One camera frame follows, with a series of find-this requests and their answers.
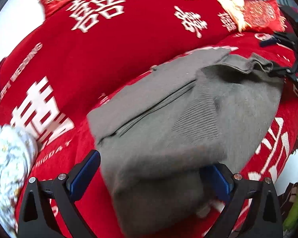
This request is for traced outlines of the grey knit sweater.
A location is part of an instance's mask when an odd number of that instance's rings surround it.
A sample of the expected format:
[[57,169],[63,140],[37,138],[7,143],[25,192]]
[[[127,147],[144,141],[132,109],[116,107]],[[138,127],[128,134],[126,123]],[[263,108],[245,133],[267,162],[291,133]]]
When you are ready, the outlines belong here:
[[196,211],[210,190],[199,170],[240,171],[276,115],[284,82],[273,62],[224,48],[156,66],[87,119],[122,232],[147,234]]

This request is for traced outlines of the red embroidered cushion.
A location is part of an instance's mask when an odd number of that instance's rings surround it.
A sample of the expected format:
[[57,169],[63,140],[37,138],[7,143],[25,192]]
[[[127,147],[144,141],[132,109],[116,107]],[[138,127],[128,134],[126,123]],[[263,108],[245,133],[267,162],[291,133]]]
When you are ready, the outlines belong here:
[[242,12],[246,23],[243,31],[272,34],[287,28],[277,0],[244,0]]

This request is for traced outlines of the cream fringed cloth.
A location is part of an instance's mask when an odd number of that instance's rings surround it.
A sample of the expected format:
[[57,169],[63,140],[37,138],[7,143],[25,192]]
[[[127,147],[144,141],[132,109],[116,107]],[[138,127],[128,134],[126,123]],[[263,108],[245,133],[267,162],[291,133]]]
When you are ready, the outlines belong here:
[[244,0],[217,0],[225,12],[237,24],[238,31],[242,32],[247,29],[249,24],[244,19]]

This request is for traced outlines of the white floral quilt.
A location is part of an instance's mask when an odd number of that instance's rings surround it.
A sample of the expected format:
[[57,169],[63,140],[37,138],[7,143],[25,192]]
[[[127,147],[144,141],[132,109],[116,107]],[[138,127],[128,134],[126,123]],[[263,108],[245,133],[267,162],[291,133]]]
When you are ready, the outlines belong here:
[[16,204],[38,153],[36,140],[24,129],[0,126],[0,224],[9,237],[16,237]]

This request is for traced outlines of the red wedding bedspread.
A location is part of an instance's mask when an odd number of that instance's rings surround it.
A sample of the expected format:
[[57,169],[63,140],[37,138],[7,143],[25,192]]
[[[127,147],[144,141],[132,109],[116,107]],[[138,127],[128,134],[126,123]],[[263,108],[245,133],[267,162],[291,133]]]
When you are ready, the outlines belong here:
[[[245,58],[255,53],[292,67],[298,61],[296,51],[259,46],[274,33],[239,32],[217,0],[72,0],[44,19],[0,62],[0,126],[24,129],[39,150],[16,204],[17,233],[31,177],[53,180],[69,173],[91,150],[99,152],[87,119],[90,111],[156,66],[201,49],[224,48]],[[254,154],[240,171],[217,162],[248,180],[268,177],[273,185],[298,145],[298,83],[277,78],[284,82],[279,106]],[[206,166],[199,170],[204,184]],[[206,237],[225,203],[205,185],[208,202],[136,237]],[[72,237],[56,201],[49,203],[62,235]],[[74,205],[95,237],[128,237],[120,228],[101,165]]]

